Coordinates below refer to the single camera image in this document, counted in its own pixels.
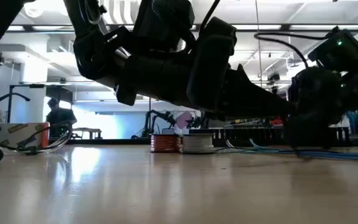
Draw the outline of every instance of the table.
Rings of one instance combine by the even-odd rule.
[[[0,223],[358,223],[358,162],[66,146],[0,162]]]
[[[73,129],[73,131],[82,131],[82,133],[89,132],[89,139],[93,139],[93,133],[97,133],[98,137],[96,137],[96,139],[102,139],[102,137],[101,137],[102,130],[100,130],[100,129],[75,128],[75,129]]]

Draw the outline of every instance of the ceiling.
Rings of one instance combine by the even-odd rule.
[[[131,0],[100,0],[109,13],[104,15],[108,24],[133,24],[136,19],[140,1]],[[195,24],[200,24],[206,15],[213,0],[192,0],[195,12]],[[32,6],[26,5],[14,24],[38,24],[38,25],[63,25],[70,24],[68,16],[65,15],[63,0],[38,0]],[[219,17],[230,24],[244,23],[274,23],[274,24],[357,24],[358,23],[358,1],[332,2],[332,0],[225,0],[221,1],[213,16]],[[305,33],[304,35],[322,36],[325,33]],[[258,80],[278,71],[282,79],[290,80],[297,72],[289,70],[287,59],[298,59],[297,55],[286,46],[272,43],[259,42],[253,38],[254,33],[238,32],[236,53],[230,59],[232,67],[239,64],[244,66],[251,80]],[[52,39],[59,39],[59,44],[53,52],[48,52],[44,57],[55,63],[58,68],[65,68],[64,72],[59,69],[50,69],[49,77],[65,77],[70,80],[82,81],[76,68],[75,57],[70,53],[70,48],[75,39],[74,34],[49,34]],[[289,42],[298,47],[307,55],[318,44],[315,40],[296,39],[288,37],[277,37],[277,39]],[[79,86],[73,88],[77,91],[109,91],[102,86]]]

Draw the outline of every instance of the wire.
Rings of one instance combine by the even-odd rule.
[[[29,143],[30,139],[32,139],[37,134],[42,133],[44,131],[47,131],[50,128],[56,128],[56,127],[59,127],[59,126],[65,126],[64,124],[66,124],[66,127],[68,127],[67,131],[57,141],[55,141],[51,145],[46,146],[46,147],[34,147],[34,146],[26,147],[26,145]],[[60,149],[61,147],[63,147],[70,140],[72,132],[73,132],[73,128],[70,125],[70,121],[63,121],[63,122],[53,124],[53,125],[51,125],[51,126],[49,126],[47,128],[43,128],[43,129],[35,132],[29,138],[27,138],[23,144],[21,144],[18,147],[5,146],[5,145],[3,145],[1,143],[0,143],[0,147],[8,149],[8,150],[11,150],[11,151],[21,152],[21,153],[54,152],[54,151]]]
[[[289,43],[287,43],[285,41],[282,41],[282,40],[268,38],[268,37],[259,37],[260,35],[262,35],[262,34],[261,33],[256,33],[254,35],[254,38],[257,39],[257,40],[265,40],[265,41],[276,42],[276,43],[279,43],[279,44],[286,45],[287,47],[289,47],[293,51],[295,51],[299,55],[299,57],[302,59],[303,63],[305,64],[305,67],[309,68],[309,65],[308,65],[307,60],[305,59],[305,56],[303,56],[303,54],[300,52],[299,49],[297,49],[297,47],[295,47],[294,45],[289,44]]]
[[[315,37],[315,36],[301,35],[301,34],[286,34],[286,33],[281,33],[281,32],[263,32],[263,33],[258,33],[258,34],[259,35],[279,35],[279,36],[284,36],[284,37],[297,37],[297,38],[309,39],[309,40],[326,40],[332,36],[331,34],[328,34],[328,35],[325,35],[324,37]]]
[[[161,134],[161,131],[160,131],[160,126],[158,124],[155,124],[157,125],[157,129],[158,129],[158,134]]]
[[[289,43],[287,43],[285,41],[282,41],[282,40],[268,38],[268,37],[260,37],[261,35],[279,35],[279,36],[297,37],[297,38],[309,39],[309,40],[326,40],[326,39],[330,38],[333,35],[333,33],[329,33],[324,37],[313,37],[313,36],[300,35],[300,34],[283,34],[283,33],[279,33],[279,32],[263,32],[263,33],[258,32],[258,33],[256,33],[254,35],[254,38],[257,39],[257,40],[265,40],[265,41],[270,41],[270,42],[276,42],[276,43],[283,44],[283,45],[286,45],[287,47],[291,48],[302,59],[303,63],[305,64],[305,67],[308,68],[309,65],[308,65],[307,60],[305,59],[305,56],[303,56],[303,54],[300,52],[300,50],[297,47],[295,47],[294,45],[289,44]]]
[[[357,153],[343,153],[343,152],[332,152],[332,151],[322,151],[322,150],[282,150],[280,148],[274,147],[262,147],[256,145],[252,139],[250,139],[251,144],[254,146],[254,150],[251,151],[242,151],[242,153],[271,153],[271,154],[298,154],[299,156],[304,157],[318,157],[318,158],[328,158],[328,159],[347,159],[347,160],[357,160],[358,161],[358,152]]]
[[[208,22],[209,19],[211,18],[212,13],[215,11],[215,9],[216,9],[216,7],[218,6],[218,4],[219,4],[220,1],[221,1],[221,0],[215,0],[215,2],[213,2],[211,8],[210,8],[209,11],[207,12],[206,16],[204,17],[203,22],[201,23],[199,34],[202,33],[202,32],[205,30],[205,27],[206,27],[207,22]]]
[[[257,23],[257,32],[259,32],[259,10],[258,10],[258,0],[255,0],[255,11],[256,11],[256,23]],[[260,50],[260,40],[258,40],[258,51],[259,51],[259,70],[260,75],[257,75],[257,78],[260,78],[260,87],[262,87],[262,53]]]

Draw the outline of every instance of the workbench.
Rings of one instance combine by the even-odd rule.
[[[358,223],[358,162],[66,146],[0,162],[0,223]]]

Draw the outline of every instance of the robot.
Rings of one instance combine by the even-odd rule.
[[[0,0],[0,38],[26,0]],[[75,28],[74,51],[80,73],[114,88],[117,100],[133,105],[136,94],[205,112],[209,119],[281,116],[288,143],[324,140],[328,125],[337,123],[358,105],[358,41],[346,30],[324,37],[257,33],[255,38],[285,44],[305,63],[292,80],[290,100],[250,82],[243,67],[228,64],[236,45],[236,28],[211,15],[215,0],[195,39],[190,29],[195,15],[187,0],[143,0],[134,30],[108,31],[97,0],[64,0]],[[267,35],[325,40],[308,58]],[[185,48],[178,50],[180,40]]]

